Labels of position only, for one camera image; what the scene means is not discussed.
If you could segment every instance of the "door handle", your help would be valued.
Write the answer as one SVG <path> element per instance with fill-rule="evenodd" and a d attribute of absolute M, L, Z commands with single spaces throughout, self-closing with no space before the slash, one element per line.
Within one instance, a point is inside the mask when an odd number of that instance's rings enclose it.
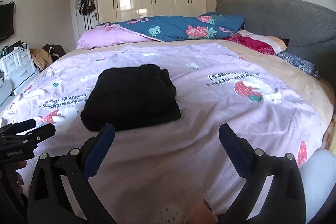
<path fill-rule="evenodd" d="M 27 71 L 25 70 L 23 73 L 21 73 L 21 74 L 19 75 L 19 77 L 22 76 L 22 75 L 24 75 L 26 72 L 27 72 Z"/>
<path fill-rule="evenodd" d="M 96 20 L 98 21 L 98 13 L 96 13 L 95 15 L 93 15 L 92 17 L 95 17 Z"/>

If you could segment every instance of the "upholstered headboard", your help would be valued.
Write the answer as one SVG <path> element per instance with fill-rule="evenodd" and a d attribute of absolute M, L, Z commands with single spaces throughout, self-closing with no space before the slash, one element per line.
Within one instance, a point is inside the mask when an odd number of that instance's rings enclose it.
<path fill-rule="evenodd" d="M 317 65 L 336 90 L 336 12 L 302 0 L 217 0 L 216 11 L 243 15 L 250 32 L 289 39 L 286 51 Z"/>

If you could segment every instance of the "blue comforter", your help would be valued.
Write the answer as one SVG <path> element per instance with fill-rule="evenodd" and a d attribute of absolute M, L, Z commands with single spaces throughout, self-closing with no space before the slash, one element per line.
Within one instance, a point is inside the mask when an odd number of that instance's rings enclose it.
<path fill-rule="evenodd" d="M 199 17 L 155 16 L 115 22 L 149 38 L 170 42 L 188 39 L 223 39 L 238 32 L 243 16 L 207 13 Z"/>

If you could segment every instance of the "television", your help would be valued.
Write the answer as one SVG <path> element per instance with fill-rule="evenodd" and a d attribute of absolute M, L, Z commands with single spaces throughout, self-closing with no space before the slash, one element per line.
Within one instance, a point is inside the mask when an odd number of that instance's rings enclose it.
<path fill-rule="evenodd" d="M 0 5 L 0 41 L 14 34 L 14 3 Z"/>

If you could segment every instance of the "black folded cloth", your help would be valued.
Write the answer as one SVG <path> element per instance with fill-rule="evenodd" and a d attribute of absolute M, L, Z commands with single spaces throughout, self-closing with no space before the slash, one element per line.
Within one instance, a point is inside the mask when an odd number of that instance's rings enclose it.
<path fill-rule="evenodd" d="M 81 119 L 90 131 L 110 122 L 115 130 L 154 126 L 181 118 L 169 72 L 153 64 L 111 68 L 99 75 Z"/>

